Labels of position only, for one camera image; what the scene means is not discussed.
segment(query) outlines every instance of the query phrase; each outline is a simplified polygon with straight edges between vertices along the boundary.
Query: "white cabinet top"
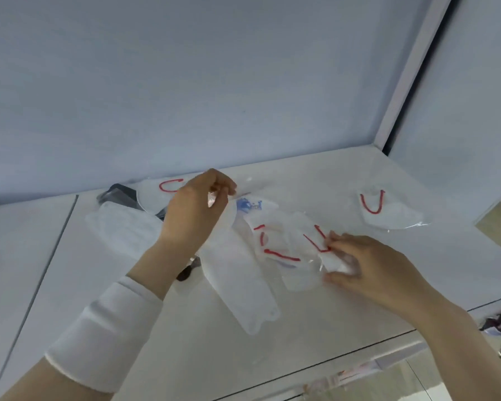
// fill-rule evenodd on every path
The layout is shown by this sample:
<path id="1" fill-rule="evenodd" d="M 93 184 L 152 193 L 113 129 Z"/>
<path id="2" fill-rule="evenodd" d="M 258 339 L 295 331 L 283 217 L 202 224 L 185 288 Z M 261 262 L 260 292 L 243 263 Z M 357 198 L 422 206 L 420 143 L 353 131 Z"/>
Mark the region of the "white cabinet top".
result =
<path id="1" fill-rule="evenodd" d="M 501 248 L 445 207 L 443 200 L 372 146 L 225 169 L 288 211 L 305 211 L 324 229 L 373 236 L 403 251 L 423 276 L 471 310 L 501 299 Z M 427 226 L 386 232 L 366 226 L 358 189 L 381 185 L 427 214 Z M 0 394 L 133 261 L 111 253 L 87 229 L 99 191 L 80 195 L 13 350 Z M 269 276 L 282 316 L 248 336 L 200 270 L 175 282 L 151 339 L 117 400 L 212 401 L 392 338 L 412 327 L 388 311 L 332 287 L 288 292 Z M 379 347 L 381 351 L 392 350 Z"/>
<path id="2" fill-rule="evenodd" d="M 63 195 L 0 206 L 0 371 L 75 199 Z"/>

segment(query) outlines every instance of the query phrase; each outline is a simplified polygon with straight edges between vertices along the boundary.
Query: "white wall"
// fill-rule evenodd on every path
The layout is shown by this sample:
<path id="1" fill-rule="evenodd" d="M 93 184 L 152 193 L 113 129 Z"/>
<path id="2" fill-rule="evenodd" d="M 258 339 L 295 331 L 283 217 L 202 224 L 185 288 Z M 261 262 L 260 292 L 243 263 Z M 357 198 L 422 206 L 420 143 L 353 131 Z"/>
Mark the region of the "white wall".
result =
<path id="1" fill-rule="evenodd" d="M 0 202 L 372 142 L 428 0 L 0 0 Z"/>
<path id="2" fill-rule="evenodd" d="M 471 222 L 501 199 L 501 0 L 461 0 L 390 157 Z"/>

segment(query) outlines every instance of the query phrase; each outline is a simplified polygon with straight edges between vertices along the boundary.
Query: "floor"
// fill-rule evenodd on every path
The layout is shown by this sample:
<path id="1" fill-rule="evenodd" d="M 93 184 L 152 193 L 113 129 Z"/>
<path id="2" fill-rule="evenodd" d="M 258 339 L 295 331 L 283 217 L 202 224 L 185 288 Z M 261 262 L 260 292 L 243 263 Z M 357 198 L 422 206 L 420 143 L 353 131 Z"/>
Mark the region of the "floor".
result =
<path id="1" fill-rule="evenodd" d="M 501 246 L 501 202 L 477 224 Z M 501 337 L 486 337 L 499 350 Z M 419 353 L 381 373 L 327 391 L 312 401 L 451 401 L 430 350 Z"/>

